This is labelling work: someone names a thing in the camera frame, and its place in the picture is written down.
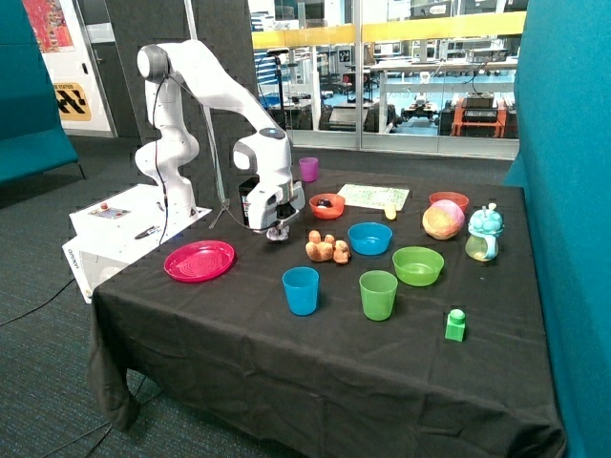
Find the black tablecloth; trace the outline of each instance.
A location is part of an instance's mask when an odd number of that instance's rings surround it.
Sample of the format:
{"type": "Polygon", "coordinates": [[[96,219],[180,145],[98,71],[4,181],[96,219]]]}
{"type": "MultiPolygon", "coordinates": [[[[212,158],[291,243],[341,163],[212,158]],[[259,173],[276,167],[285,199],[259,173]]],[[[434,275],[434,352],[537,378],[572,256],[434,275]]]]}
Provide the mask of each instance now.
{"type": "Polygon", "coordinates": [[[136,420],[137,403],[125,384],[131,368],[186,405],[308,456],[561,456],[565,436],[522,190],[321,174],[305,184],[306,198],[337,192],[346,182],[411,192],[396,221],[358,207],[323,221],[307,206],[282,243],[227,215],[210,230],[211,215],[96,289],[88,379],[111,423],[126,429],[136,420]],[[469,258],[466,228],[447,241],[424,232],[429,194],[448,190],[471,199],[467,218],[497,203],[505,218],[497,259],[469,258]],[[384,255],[353,253],[344,266],[307,257],[311,229],[348,239],[349,226],[360,221],[393,230],[384,255]],[[237,263],[213,281],[172,280],[163,271],[165,258],[201,239],[231,243],[237,263]],[[359,277],[373,269],[393,272],[392,253],[407,245],[443,255],[438,282],[424,288],[399,282],[390,319],[368,320],[359,277]],[[284,298],[282,274],[296,265],[321,275],[320,307],[309,317],[292,315],[284,298]],[[453,308],[467,316],[462,343],[444,339],[453,308]]]}

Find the pink plate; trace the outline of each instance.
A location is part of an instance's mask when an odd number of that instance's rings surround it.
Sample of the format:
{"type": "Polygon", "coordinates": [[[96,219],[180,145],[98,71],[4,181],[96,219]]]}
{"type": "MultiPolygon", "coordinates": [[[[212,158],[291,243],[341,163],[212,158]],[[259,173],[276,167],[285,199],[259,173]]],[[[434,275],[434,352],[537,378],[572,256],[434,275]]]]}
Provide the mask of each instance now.
{"type": "Polygon", "coordinates": [[[174,280],[194,283],[224,274],[236,258],[233,247],[218,240],[189,243],[168,256],[163,268],[174,280]]]}

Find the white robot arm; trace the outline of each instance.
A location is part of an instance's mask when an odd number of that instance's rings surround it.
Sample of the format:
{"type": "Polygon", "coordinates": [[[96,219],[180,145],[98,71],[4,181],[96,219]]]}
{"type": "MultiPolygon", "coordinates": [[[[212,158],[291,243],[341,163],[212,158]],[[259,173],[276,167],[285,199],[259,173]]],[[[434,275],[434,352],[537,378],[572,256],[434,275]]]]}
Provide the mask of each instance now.
{"type": "Polygon", "coordinates": [[[138,168],[165,187],[170,214],[190,214],[195,199],[188,179],[178,167],[199,152],[182,118],[180,85],[184,83],[206,108],[243,115],[256,129],[234,146],[236,166],[257,174],[260,182],[247,196],[251,229],[283,229],[305,205],[301,182],[293,182],[290,144],[286,133],[267,114],[257,99],[229,76],[217,58],[197,40],[143,47],[137,55],[140,73],[146,79],[146,105],[151,123],[161,140],[137,152],[138,168]]]}

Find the green cup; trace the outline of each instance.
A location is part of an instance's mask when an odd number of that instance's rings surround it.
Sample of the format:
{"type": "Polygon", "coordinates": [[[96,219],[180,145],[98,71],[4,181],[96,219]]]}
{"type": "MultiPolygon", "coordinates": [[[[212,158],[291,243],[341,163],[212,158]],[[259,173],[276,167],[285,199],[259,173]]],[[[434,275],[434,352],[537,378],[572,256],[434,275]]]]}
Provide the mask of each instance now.
{"type": "Polygon", "coordinates": [[[381,322],[390,316],[398,283],[393,274],[383,270],[370,270],[361,276],[361,301],[367,318],[381,322]]]}

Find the green toy block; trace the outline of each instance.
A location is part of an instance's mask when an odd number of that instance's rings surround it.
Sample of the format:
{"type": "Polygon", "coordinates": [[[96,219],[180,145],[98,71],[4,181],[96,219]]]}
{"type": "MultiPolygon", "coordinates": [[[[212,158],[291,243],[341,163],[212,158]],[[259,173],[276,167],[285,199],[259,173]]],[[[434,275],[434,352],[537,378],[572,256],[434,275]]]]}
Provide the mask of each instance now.
{"type": "Polygon", "coordinates": [[[462,342],[465,337],[465,312],[455,308],[448,315],[446,339],[462,342]]]}

